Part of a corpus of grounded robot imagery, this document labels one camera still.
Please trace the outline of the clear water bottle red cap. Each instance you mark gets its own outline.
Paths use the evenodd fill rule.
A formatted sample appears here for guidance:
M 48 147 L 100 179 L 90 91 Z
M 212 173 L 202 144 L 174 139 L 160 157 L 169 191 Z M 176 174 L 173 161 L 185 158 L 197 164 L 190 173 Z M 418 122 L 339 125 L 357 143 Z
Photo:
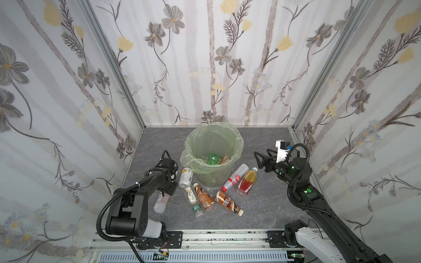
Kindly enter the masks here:
M 164 211 L 166 209 L 166 206 L 167 206 L 167 203 L 168 203 L 168 200 L 169 200 L 169 197 L 170 197 L 169 194 L 159 192 L 158 199 L 157 199 L 157 201 L 156 201 L 156 203 L 153 207 L 153 209 L 156 213 L 159 213 L 159 214 L 164 213 Z

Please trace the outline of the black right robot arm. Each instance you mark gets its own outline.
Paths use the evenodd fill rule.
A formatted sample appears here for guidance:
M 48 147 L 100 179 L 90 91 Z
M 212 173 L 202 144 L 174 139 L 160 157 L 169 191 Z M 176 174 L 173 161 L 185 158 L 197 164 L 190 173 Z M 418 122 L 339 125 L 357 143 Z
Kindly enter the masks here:
M 287 184 L 287 197 L 292 205 L 305 211 L 330 239 L 327 243 L 301 220 L 288 223 L 284 242 L 290 247 L 301 245 L 323 263 L 390 263 L 386 254 L 376 253 L 333 211 L 323 194 L 310 183 L 310 151 L 305 144 L 287 147 L 278 141 L 277 150 L 266 154 L 254 152 L 259 169 L 274 172 Z

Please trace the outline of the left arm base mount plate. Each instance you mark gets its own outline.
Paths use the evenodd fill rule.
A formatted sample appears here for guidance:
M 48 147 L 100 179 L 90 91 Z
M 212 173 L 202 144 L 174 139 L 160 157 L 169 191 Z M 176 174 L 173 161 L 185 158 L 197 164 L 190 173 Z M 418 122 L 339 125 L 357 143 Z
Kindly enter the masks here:
M 144 251 L 147 249 L 180 249 L 182 247 L 182 231 L 166 231 L 158 238 L 144 238 L 136 244 L 136 248 Z

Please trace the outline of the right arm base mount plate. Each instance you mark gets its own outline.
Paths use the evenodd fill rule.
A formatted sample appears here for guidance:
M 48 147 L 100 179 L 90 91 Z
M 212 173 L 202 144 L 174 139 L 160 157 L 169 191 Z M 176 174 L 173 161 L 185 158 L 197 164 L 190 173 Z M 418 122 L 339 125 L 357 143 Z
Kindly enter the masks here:
M 287 248 L 283 230 L 267 231 L 267 242 L 270 248 Z

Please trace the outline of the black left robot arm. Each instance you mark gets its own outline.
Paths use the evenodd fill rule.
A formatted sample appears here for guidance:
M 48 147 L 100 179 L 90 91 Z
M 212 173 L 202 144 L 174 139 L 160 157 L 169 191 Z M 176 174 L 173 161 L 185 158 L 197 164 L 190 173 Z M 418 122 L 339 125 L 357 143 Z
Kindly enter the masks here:
M 149 219 L 149 197 L 159 191 L 163 197 L 173 196 L 178 184 L 178 164 L 167 150 L 157 165 L 145 172 L 140 181 L 127 188 L 118 188 L 100 211 L 96 221 L 97 234 L 110 242 L 138 242 L 145 238 L 163 240 L 163 222 Z

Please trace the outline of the brown milk-tea bottle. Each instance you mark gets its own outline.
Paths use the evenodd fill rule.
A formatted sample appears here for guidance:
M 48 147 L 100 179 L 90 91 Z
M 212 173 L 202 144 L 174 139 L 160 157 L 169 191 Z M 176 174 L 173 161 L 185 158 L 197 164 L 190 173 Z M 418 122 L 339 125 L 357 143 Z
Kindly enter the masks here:
M 225 163 L 225 162 L 227 162 L 227 161 L 229 161 L 231 158 L 229 157 L 229 156 L 224 156 L 222 159 L 221 159 L 221 161 L 219 162 L 219 164 L 223 164 L 223 163 Z

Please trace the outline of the green soda bottle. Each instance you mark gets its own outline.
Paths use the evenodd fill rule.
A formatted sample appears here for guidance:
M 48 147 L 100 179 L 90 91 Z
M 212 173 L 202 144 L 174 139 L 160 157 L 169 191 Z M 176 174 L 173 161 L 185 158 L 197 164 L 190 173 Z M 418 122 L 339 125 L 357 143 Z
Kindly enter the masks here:
M 217 154 L 210 153 L 207 159 L 207 164 L 209 165 L 218 165 L 221 161 L 221 157 Z

